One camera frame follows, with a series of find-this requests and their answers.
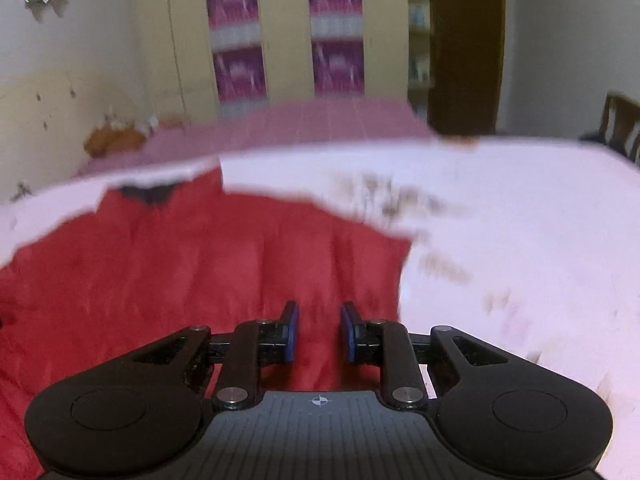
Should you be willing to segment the orange patterned pillow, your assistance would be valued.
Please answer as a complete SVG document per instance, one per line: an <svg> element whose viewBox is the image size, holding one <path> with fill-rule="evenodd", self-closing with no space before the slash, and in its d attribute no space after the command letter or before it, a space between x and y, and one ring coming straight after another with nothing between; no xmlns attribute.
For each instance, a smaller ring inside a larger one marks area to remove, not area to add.
<svg viewBox="0 0 640 480"><path fill-rule="evenodd" d="M153 127L148 122L130 122L106 115L84 142L85 152L94 159L114 154L137 152L148 142Z"/></svg>

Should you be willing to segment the cream round headboard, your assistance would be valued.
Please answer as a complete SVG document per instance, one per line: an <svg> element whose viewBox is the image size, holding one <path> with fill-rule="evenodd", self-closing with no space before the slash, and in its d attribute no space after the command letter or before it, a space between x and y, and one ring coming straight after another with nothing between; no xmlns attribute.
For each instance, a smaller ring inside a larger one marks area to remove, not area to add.
<svg viewBox="0 0 640 480"><path fill-rule="evenodd" d="M46 68L1 84L1 200L70 178L89 156L84 143L107 115L151 115L144 80L122 81L93 68Z"/></svg>

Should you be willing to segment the cream wardrobe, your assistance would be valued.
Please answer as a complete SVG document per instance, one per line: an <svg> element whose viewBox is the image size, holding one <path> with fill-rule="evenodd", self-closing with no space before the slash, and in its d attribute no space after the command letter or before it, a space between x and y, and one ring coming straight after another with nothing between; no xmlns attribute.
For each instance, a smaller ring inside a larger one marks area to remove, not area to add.
<svg viewBox="0 0 640 480"><path fill-rule="evenodd" d="M311 44L363 42L367 98L405 99L408 0L362 0L360 14L311 15L309 0L257 0L258 20L210 29L206 0L137 0L142 55L159 118L208 124L267 104L316 98ZM267 95L221 102L213 53L262 48Z"/></svg>

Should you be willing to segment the corner open shelf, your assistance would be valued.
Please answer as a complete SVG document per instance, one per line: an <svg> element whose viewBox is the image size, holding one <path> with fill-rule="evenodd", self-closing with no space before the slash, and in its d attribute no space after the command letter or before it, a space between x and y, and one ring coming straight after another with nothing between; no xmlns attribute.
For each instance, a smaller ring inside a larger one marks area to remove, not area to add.
<svg viewBox="0 0 640 480"><path fill-rule="evenodd" d="M428 122L431 81L431 0L408 0L408 100L422 122Z"/></svg>

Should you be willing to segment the lower right purple poster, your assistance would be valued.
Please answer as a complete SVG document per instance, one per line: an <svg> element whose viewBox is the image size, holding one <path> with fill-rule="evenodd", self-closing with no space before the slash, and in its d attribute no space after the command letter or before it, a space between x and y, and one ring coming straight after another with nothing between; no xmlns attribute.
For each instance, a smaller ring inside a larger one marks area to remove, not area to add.
<svg viewBox="0 0 640 480"><path fill-rule="evenodd" d="M311 44L311 50L317 96L363 94L361 40L318 40Z"/></svg>

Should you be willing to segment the lower left purple poster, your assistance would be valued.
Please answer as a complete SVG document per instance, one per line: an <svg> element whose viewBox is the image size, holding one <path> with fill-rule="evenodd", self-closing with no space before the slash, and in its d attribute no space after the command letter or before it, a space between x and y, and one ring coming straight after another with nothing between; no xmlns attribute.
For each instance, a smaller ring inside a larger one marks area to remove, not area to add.
<svg viewBox="0 0 640 480"><path fill-rule="evenodd" d="M261 47L214 52L213 62L221 102L261 99L267 95Z"/></svg>

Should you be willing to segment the pink floral bed sheet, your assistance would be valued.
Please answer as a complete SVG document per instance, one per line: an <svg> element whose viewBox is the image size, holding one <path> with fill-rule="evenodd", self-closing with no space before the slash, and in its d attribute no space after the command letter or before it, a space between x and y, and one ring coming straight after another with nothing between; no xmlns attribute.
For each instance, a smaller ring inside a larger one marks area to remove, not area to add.
<svg viewBox="0 0 640 480"><path fill-rule="evenodd" d="M398 318L450 324L578 380L614 432L600 469L639 474L639 171L559 140L388 141L209 155L82 177L1 211L1 271L22 247L96 211L148 204L219 170L231 194L306 200L406 238Z"/></svg>

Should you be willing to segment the pink checkered mattress cover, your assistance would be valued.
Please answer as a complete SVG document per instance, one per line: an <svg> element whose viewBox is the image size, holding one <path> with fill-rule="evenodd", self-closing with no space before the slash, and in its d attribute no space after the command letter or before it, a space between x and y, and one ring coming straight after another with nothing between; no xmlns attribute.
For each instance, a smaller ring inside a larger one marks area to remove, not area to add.
<svg viewBox="0 0 640 480"><path fill-rule="evenodd" d="M367 98L318 98L256 110L208 125L157 128L140 150L93 159L79 177L206 155L311 143L432 140L435 130L409 104Z"/></svg>

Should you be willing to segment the wooden chair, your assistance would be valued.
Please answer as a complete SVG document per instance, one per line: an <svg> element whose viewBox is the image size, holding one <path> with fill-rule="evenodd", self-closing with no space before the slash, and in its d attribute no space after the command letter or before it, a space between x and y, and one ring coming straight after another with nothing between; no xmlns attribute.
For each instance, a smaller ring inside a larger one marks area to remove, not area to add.
<svg viewBox="0 0 640 480"><path fill-rule="evenodd" d="M606 146L638 166L639 127L639 102L612 91L606 95L599 129L584 134L579 140Z"/></svg>

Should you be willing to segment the red puffer jacket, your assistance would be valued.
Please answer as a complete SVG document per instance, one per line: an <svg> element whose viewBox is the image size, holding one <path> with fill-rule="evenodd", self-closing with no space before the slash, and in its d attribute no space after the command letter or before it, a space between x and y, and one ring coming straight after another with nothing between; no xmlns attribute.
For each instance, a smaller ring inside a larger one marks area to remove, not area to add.
<svg viewBox="0 0 640 480"><path fill-rule="evenodd" d="M291 300L295 360L267 372L266 387L373 387L375 371L344 357L341 306L396 320L410 247L306 200L224 192L219 170L157 204L106 193L1 271L2 477L38 476L23 418L48 385L189 325L223 333L276 318Z"/></svg>

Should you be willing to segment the brown wooden door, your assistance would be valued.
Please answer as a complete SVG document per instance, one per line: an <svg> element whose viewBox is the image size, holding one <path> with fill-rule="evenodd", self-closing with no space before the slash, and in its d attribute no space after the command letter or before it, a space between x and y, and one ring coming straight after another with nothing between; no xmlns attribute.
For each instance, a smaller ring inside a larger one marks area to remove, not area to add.
<svg viewBox="0 0 640 480"><path fill-rule="evenodd" d="M431 0L430 125L444 136L493 134L506 0Z"/></svg>

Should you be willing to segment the upper left purple poster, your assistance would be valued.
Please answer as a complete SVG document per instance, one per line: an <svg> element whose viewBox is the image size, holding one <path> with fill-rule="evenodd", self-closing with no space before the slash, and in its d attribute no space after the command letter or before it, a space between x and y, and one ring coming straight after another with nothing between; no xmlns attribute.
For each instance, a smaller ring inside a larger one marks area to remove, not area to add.
<svg viewBox="0 0 640 480"><path fill-rule="evenodd" d="M206 0L210 29L238 26L258 20L257 0Z"/></svg>

